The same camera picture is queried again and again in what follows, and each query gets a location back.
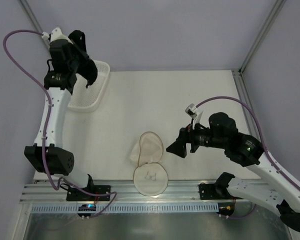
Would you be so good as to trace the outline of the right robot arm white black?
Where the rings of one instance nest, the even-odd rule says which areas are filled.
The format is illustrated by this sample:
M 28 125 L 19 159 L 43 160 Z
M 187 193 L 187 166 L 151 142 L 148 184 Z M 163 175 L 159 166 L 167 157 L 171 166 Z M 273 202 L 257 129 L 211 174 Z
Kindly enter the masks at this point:
M 199 147 L 222 149 L 232 162 L 261 177 L 269 189 L 253 186 L 245 180 L 224 172 L 214 183 L 222 198 L 238 197 L 268 209 L 289 228 L 300 233 L 300 181 L 271 158 L 270 153 L 255 137 L 238 131 L 236 122 L 224 112 L 212 114 L 209 127 L 190 123 L 179 130 L 175 142 L 166 148 L 181 158 Z

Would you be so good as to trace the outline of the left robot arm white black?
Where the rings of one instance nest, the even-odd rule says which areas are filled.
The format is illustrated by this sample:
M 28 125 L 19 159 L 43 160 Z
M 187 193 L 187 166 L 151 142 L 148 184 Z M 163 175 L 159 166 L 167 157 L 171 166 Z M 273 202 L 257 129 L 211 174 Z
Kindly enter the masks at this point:
M 34 169 L 45 173 L 49 180 L 56 176 L 85 189 L 89 186 L 90 176 L 75 168 L 73 153 L 63 148 L 63 128 L 77 75 L 91 86 L 97 79 L 98 70 L 85 49 L 72 40 L 51 41 L 49 52 L 49 63 L 53 68 L 44 77 L 42 121 L 33 145 L 25 147 L 24 155 Z

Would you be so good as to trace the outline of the black bra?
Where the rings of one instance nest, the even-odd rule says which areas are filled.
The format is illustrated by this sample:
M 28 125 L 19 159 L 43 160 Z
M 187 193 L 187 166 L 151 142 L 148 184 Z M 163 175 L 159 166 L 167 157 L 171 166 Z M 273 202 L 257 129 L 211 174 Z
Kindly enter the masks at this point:
M 80 30 L 74 30 L 68 38 L 73 43 L 74 49 L 79 59 L 77 73 L 86 79 L 85 88 L 93 85 L 98 77 L 98 69 L 95 62 L 87 53 L 86 35 Z

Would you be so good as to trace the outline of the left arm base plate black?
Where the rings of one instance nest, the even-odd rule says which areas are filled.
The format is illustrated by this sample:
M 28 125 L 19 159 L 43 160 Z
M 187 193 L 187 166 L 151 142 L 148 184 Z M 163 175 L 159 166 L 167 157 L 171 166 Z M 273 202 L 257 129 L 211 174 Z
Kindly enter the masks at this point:
M 68 202 L 82 202 L 82 201 L 108 202 L 110 200 L 110 195 L 109 195 L 110 192 L 111 192 L 110 185 L 95 185 L 92 188 L 93 194 L 102 195 L 102 196 L 94 196 L 94 195 L 85 194 L 76 188 L 69 187 L 68 191 L 67 191 L 66 201 L 68 201 Z

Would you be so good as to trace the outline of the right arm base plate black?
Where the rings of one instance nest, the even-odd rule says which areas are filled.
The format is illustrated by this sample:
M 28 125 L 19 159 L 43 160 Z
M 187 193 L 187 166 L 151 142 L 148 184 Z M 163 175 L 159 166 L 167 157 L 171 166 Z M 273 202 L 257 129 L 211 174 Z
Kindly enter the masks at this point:
M 215 183 L 201 183 L 198 185 L 201 200 L 230 200 L 232 197 L 224 187 Z

